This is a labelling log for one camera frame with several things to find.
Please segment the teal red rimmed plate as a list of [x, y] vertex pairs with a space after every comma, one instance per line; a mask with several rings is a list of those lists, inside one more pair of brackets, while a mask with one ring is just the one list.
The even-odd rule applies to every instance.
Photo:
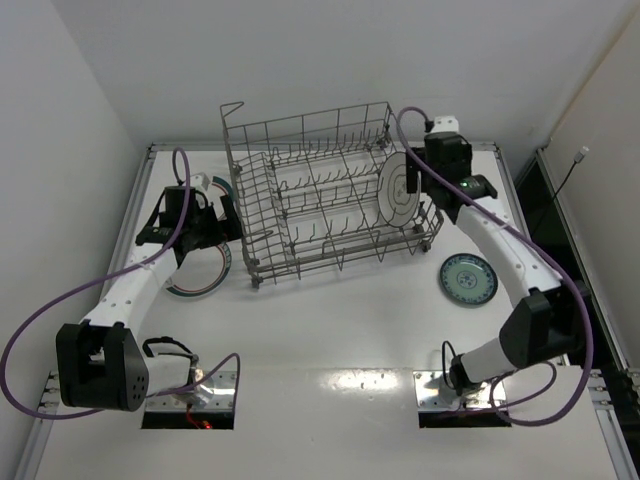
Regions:
[[228, 196], [231, 200], [235, 199], [235, 193], [232, 186], [222, 177], [212, 176], [207, 188], [207, 196], [209, 199], [219, 199]]
[[180, 299], [195, 300], [213, 293], [226, 280], [232, 253], [226, 243], [189, 253], [165, 283], [165, 291]]

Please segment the white plate with dark outline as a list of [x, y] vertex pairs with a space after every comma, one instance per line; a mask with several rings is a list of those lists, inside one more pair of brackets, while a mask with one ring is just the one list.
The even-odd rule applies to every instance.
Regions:
[[377, 184], [380, 216], [394, 228], [402, 228], [415, 216], [419, 195], [408, 191], [405, 154], [396, 152], [382, 164]]

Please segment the blue floral green plate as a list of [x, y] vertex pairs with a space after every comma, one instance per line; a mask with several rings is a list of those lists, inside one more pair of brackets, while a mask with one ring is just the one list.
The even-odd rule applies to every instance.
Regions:
[[472, 307], [490, 302], [499, 286], [498, 276], [491, 265], [471, 253], [448, 257], [439, 269], [438, 280], [449, 299]]

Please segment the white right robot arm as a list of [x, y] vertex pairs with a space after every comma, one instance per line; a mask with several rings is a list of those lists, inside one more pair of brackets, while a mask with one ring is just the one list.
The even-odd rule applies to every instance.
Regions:
[[453, 131], [428, 133], [424, 146], [406, 150], [409, 190], [427, 194], [478, 247], [505, 287], [513, 311], [499, 334], [457, 355], [448, 378], [457, 394], [503, 374], [582, 351], [593, 361], [587, 300], [544, 251], [511, 225], [489, 180], [473, 174], [472, 147]]

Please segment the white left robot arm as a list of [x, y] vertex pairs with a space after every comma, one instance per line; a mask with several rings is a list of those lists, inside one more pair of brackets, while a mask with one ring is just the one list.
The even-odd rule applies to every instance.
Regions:
[[221, 215], [194, 187], [165, 188], [135, 238], [123, 275], [77, 324], [56, 335], [60, 395], [64, 405], [135, 411], [149, 395], [192, 388], [195, 353], [153, 353], [138, 335], [170, 277], [196, 250], [242, 238], [231, 196]]

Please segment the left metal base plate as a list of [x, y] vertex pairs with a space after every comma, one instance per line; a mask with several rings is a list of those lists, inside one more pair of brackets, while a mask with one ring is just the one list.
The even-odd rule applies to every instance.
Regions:
[[150, 397], [146, 400], [144, 412], [185, 413], [191, 406], [194, 413], [231, 413], [237, 380], [236, 372], [218, 371], [190, 393]]

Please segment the metal base plate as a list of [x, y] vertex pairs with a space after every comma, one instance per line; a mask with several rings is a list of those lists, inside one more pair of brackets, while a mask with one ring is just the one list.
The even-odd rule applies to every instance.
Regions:
[[491, 385], [487, 382], [459, 396], [446, 384], [440, 370], [414, 371], [413, 381], [419, 413], [471, 413], [492, 408]]
[[231, 413], [237, 380], [236, 372], [218, 371], [190, 393], [150, 397], [146, 400], [144, 412], [185, 413], [191, 406], [194, 413]]

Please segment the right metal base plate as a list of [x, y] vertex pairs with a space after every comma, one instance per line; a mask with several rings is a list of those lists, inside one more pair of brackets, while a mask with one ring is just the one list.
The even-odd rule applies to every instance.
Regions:
[[414, 371], [413, 381], [419, 413], [471, 413], [492, 408], [491, 385], [487, 382], [459, 396], [446, 384], [440, 370]]

